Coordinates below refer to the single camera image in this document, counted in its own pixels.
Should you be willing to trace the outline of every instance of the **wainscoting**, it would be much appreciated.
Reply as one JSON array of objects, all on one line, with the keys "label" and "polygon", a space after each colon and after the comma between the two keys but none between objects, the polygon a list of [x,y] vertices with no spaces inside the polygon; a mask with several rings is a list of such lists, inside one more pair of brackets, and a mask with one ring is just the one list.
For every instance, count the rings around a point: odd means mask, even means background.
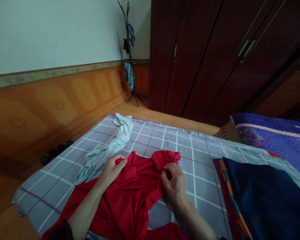
[{"label": "wainscoting", "polygon": [[1,88],[0,173],[17,177],[129,95],[123,66]]},{"label": "wainscoting", "polygon": [[297,71],[261,103],[253,113],[268,117],[290,118],[289,111],[293,108],[296,108],[295,111],[300,110],[299,104],[300,71]]},{"label": "wainscoting", "polygon": [[135,76],[136,93],[149,97],[149,79],[150,65],[133,65],[133,74]]}]

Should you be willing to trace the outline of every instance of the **red clothing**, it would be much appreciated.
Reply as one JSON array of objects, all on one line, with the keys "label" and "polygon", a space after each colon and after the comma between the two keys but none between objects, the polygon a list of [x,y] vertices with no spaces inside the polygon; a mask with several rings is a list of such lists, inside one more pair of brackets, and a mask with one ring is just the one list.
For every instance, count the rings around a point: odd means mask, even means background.
[{"label": "red clothing", "polygon": [[[102,195],[90,230],[109,239],[187,239],[188,236],[176,224],[148,231],[148,211],[163,196],[160,179],[163,167],[180,160],[179,152],[157,151],[151,158],[143,158],[132,152],[128,163],[116,180]],[[46,239],[63,220],[69,219],[98,179],[78,185],[73,190],[58,221],[48,229]]]}]

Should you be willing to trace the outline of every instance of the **wardrobe handle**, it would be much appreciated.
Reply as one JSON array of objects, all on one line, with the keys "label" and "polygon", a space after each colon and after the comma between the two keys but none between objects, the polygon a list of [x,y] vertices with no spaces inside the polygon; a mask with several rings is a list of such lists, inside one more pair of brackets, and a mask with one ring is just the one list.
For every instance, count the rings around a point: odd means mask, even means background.
[{"label": "wardrobe handle", "polygon": [[241,48],[241,50],[240,50],[240,52],[239,52],[239,54],[238,54],[238,57],[240,57],[240,56],[241,56],[241,53],[242,53],[242,52],[243,52],[243,50],[246,48],[246,46],[247,46],[248,42],[249,42],[249,40],[247,40],[247,41],[244,43],[244,45],[242,46],[242,48]]},{"label": "wardrobe handle", "polygon": [[248,53],[249,53],[250,49],[253,47],[253,45],[254,45],[255,43],[256,43],[256,40],[253,40],[253,41],[252,41],[252,43],[250,44],[250,46],[249,46],[248,50],[246,51],[246,53],[244,54],[244,56],[243,56],[243,57],[246,57],[246,56],[248,55]]},{"label": "wardrobe handle", "polygon": [[176,52],[177,52],[177,45],[176,45],[176,47],[174,48],[174,55],[173,55],[173,57],[176,57]]}]

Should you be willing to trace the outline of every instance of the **wardrobe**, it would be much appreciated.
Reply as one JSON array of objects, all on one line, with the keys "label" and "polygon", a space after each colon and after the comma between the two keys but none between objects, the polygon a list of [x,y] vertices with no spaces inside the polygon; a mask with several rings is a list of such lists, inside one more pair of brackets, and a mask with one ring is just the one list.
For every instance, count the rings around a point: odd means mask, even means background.
[{"label": "wardrobe", "polygon": [[300,54],[300,0],[152,0],[150,109],[221,126]]}]

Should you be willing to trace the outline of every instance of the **bed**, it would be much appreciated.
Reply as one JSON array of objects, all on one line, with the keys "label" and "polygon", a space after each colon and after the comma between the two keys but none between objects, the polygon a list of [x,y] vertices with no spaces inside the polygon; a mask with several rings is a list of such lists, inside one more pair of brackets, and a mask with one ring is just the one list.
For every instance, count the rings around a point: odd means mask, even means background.
[{"label": "bed", "polygon": [[[118,126],[109,115],[41,170],[29,177],[17,190],[13,203],[20,216],[26,216],[40,236],[59,218],[69,199],[85,155],[96,144],[107,145],[115,138]],[[180,165],[187,179],[189,199],[220,236],[232,239],[220,182],[212,159],[222,156],[238,162],[268,164],[287,171],[300,187],[300,174],[285,160],[266,150],[218,137],[208,136],[161,123],[133,119],[130,141],[120,152],[131,151],[144,157],[158,150],[179,151]],[[169,201],[163,197],[149,212],[149,229],[175,222],[187,231]]]},{"label": "bed", "polygon": [[238,113],[215,136],[269,150],[300,172],[299,121]]}]

